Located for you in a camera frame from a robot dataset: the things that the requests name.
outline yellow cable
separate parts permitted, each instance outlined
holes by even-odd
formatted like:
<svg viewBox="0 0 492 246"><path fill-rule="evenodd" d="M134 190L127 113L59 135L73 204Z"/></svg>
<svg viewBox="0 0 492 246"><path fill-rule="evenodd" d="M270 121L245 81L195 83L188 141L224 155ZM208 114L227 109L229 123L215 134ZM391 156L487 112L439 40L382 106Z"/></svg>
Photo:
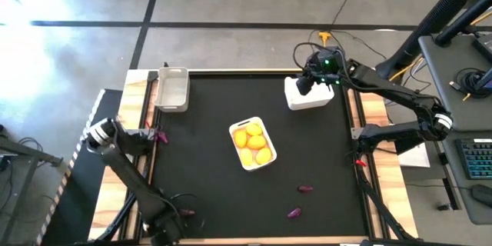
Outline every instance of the yellow cable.
<svg viewBox="0 0 492 246"><path fill-rule="evenodd" d="M395 75L393 75L393 77L390 78L390 81L393 81L396 77L402 75L403 73L405 73L409 68L413 67L414 65L416 65L418 62L420 62L421 60L423 60L424 58L419 58L418 60L412 62L410 65L408 65L406 68L403 68L401 69L398 73L396 73Z"/></svg>
<svg viewBox="0 0 492 246"><path fill-rule="evenodd" d="M473 22L471 22L471 25L475 25L478 22L481 22L482 20L484 20L485 18L489 17L490 15L492 15L492 12L488 12L485 15L482 15L481 17L479 17L479 18L475 19Z"/></svg>
<svg viewBox="0 0 492 246"><path fill-rule="evenodd" d="M466 101L470 96L471 96L471 94L468 93L467 96L465 96L462 101Z"/></svg>

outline concrete floor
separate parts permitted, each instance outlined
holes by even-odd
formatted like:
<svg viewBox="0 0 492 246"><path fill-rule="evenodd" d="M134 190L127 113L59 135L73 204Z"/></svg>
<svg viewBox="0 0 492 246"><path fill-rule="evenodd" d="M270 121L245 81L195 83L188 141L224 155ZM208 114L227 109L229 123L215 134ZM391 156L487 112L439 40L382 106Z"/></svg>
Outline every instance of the concrete floor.
<svg viewBox="0 0 492 246"><path fill-rule="evenodd" d="M148 0L0 0L0 122L13 138L32 136L45 151L69 160L102 88L122 89L139 28L30 27L28 20L137 21ZM157 0L155 22L331 23L343 0ZM337 23L416 25L437 0L349 0ZM309 30L151 28L139 68L163 62L189 68L291 68L292 49ZM387 57L409 32L350 31ZM382 57L346 34L336 34L349 58L374 66ZM310 53L298 52L299 59ZM418 77L430 80L427 69ZM409 82L411 88L421 88ZM435 87L426 93L436 94ZM401 107L388 109L395 122L413 120ZM22 209L23 218L43 215L64 167L39 168ZM18 166L14 179L25 171ZM4 176L0 174L0 184ZM475 226L465 211L438 212L442 188L408 188L417 229L437 242L489 245L492 227ZM0 225L7 220L0 215ZM42 221L17 223L11 243L32 241Z"/></svg>

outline white paper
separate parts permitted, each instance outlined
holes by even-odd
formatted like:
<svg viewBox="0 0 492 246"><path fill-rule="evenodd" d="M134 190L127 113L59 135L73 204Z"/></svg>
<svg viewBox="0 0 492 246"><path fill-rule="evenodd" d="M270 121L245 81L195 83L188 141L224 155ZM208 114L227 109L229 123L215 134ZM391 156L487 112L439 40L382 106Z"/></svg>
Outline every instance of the white paper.
<svg viewBox="0 0 492 246"><path fill-rule="evenodd" d="M416 166L425 168L429 168L431 166L424 143L398 155L398 159L400 160L400 166Z"/></svg>

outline keyboard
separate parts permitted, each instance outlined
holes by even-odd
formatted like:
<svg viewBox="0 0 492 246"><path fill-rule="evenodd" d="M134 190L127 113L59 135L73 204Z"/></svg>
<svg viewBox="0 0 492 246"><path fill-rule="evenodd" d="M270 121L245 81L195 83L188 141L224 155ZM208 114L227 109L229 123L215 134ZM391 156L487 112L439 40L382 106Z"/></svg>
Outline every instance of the keyboard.
<svg viewBox="0 0 492 246"><path fill-rule="evenodd" d="M457 139L454 141L470 180L492 180L492 139Z"/></svg>

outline yellow fruit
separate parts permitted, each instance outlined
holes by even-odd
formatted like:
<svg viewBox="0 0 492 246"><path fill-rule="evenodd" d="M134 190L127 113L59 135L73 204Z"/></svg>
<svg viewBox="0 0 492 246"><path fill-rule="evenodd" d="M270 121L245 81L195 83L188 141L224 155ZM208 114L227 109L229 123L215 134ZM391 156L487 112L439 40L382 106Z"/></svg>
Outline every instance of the yellow fruit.
<svg viewBox="0 0 492 246"><path fill-rule="evenodd" d="M246 146L246 142L248 142L248 135L245 130L236 131L234 133L234 143L236 146L243 148Z"/></svg>
<svg viewBox="0 0 492 246"><path fill-rule="evenodd" d="M256 124L249 124L246 126L246 132L248 135L261 135L263 130L261 130L261 127Z"/></svg>
<svg viewBox="0 0 492 246"><path fill-rule="evenodd" d="M241 149L239 158L243 165L250 166L253 164L253 153L248 148Z"/></svg>
<svg viewBox="0 0 492 246"><path fill-rule="evenodd" d="M264 165L271 160L270 148L263 148L256 154L256 163Z"/></svg>
<svg viewBox="0 0 492 246"><path fill-rule="evenodd" d="M248 148L258 150L267 144L267 140L261 135L254 135L248 140Z"/></svg>

